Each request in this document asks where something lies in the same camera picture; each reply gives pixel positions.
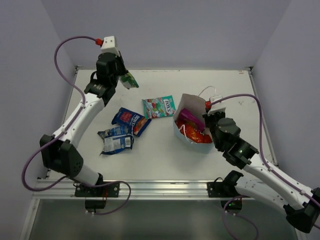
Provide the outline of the yellow green candy packet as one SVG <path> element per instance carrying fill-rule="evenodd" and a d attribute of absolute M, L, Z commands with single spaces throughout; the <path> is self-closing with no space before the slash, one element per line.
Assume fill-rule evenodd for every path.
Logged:
<path fill-rule="evenodd" d="M 127 72 L 126 74 L 120 76 L 119 80 L 121 84 L 128 90 L 132 88 L 139 88 L 137 81 L 130 72 Z"/>

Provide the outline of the light blue paper bag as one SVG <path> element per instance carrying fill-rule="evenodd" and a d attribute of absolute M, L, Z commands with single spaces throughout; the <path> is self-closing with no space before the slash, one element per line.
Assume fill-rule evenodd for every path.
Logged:
<path fill-rule="evenodd" d="M 173 132 L 188 149 L 208 154 L 214 144 L 205 127 L 203 114 L 206 112 L 206 100 L 199 95 L 184 93 L 173 115 Z"/>

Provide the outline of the blue red snack packet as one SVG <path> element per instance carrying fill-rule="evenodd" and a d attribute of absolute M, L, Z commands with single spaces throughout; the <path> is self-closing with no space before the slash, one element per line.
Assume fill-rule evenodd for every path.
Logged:
<path fill-rule="evenodd" d="M 111 124 L 132 127 L 133 134 L 140 137 L 151 121 L 137 112 L 121 107 L 113 117 Z"/>

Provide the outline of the green red snack packet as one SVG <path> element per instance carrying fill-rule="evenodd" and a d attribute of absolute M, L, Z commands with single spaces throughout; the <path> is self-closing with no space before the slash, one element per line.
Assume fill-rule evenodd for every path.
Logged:
<path fill-rule="evenodd" d="M 172 117 L 176 106 L 172 95 L 142 100 L 143 114 L 146 119 Z"/>

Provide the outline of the blue Kettle chips bag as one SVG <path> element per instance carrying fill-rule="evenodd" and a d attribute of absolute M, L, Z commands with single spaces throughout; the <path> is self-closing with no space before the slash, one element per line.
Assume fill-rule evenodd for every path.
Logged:
<path fill-rule="evenodd" d="M 101 155 L 114 155 L 124 150 L 132 149 L 134 145 L 133 127 L 117 126 L 104 131 L 98 131 L 97 135 L 103 141 Z"/>

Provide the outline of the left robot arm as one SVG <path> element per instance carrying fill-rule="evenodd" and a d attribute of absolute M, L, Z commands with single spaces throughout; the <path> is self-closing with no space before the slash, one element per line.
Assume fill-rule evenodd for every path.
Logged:
<path fill-rule="evenodd" d="M 91 122 L 116 92 L 119 77 L 127 73 L 121 53 L 105 52 L 96 61 L 96 77 L 84 90 L 84 98 L 66 122 L 52 135 L 40 139 L 43 165 L 86 185 L 92 196 L 103 193 L 101 174 L 90 169 L 77 148 Z"/>

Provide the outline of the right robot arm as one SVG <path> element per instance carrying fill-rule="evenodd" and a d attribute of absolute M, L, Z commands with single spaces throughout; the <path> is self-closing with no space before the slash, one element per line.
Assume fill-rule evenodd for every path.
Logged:
<path fill-rule="evenodd" d="M 225 160 L 262 182 L 253 184 L 240 175 L 225 181 L 223 192 L 231 197 L 239 193 L 274 206 L 284 212 L 294 228 L 310 233 L 320 216 L 320 189 L 303 185 L 265 160 L 257 148 L 240 137 L 241 129 L 226 117 L 225 111 L 207 110 L 202 117 Z"/>

